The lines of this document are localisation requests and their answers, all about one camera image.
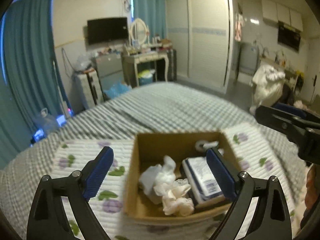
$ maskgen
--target cardboard box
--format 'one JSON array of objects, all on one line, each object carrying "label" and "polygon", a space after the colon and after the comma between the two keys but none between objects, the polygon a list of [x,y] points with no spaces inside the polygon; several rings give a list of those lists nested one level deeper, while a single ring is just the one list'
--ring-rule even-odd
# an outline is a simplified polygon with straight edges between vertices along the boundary
[{"label": "cardboard box", "polygon": [[199,140],[219,141],[219,148],[224,149],[224,158],[241,171],[228,140],[220,132],[138,134],[132,150],[124,196],[124,211],[129,217],[145,225],[182,225],[220,215],[230,207],[231,203],[224,201],[207,210],[195,210],[188,217],[166,216],[162,204],[153,204],[139,189],[140,175],[150,166],[163,164],[165,155],[176,162],[175,174],[178,179],[181,176],[179,169],[182,161],[188,157],[201,156],[195,150],[195,143]]}]

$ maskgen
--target plastic container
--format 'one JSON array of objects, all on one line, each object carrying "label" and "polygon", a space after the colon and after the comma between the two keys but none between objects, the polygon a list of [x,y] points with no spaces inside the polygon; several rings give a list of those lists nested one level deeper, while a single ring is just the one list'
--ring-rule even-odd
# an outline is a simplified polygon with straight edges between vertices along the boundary
[{"label": "plastic container", "polygon": [[143,86],[143,85],[148,85],[148,84],[151,84],[153,82],[153,76],[150,77],[150,78],[139,78],[139,84],[140,86]]}]

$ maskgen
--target television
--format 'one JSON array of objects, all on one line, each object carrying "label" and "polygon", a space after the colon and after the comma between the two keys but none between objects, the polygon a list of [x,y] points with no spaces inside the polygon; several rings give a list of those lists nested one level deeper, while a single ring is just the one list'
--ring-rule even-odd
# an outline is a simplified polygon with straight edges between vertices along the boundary
[{"label": "television", "polygon": [[88,44],[127,40],[127,17],[88,20]]},{"label": "television", "polygon": [[301,36],[294,28],[279,22],[278,43],[289,46],[299,52]]}]

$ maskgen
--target metal screw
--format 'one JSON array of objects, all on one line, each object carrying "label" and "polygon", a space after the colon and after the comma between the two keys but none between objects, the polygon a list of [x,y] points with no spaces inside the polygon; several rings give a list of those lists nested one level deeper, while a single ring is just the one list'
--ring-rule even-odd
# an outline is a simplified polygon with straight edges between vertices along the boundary
[{"label": "metal screw", "polygon": [[73,177],[79,177],[80,174],[81,174],[81,171],[74,171],[74,172],[72,173],[72,176],[73,176]]},{"label": "metal screw", "polygon": [[276,176],[271,176],[271,180],[277,182],[279,179]]},{"label": "metal screw", "polygon": [[44,175],[43,177],[42,177],[42,181],[47,181],[47,180],[49,180],[50,179],[50,176],[49,175]]},{"label": "metal screw", "polygon": [[249,176],[249,174],[246,171],[241,171],[240,176],[243,178],[247,178]]}]

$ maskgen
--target white cloth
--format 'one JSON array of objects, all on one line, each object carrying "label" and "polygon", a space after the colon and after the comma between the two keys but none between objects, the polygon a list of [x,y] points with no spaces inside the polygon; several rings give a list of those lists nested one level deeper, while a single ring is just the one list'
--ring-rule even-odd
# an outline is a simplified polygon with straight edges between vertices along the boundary
[{"label": "white cloth", "polygon": [[259,105],[272,106],[282,95],[285,73],[276,70],[271,65],[262,65],[254,77],[252,83],[256,85],[252,96],[252,109]]}]

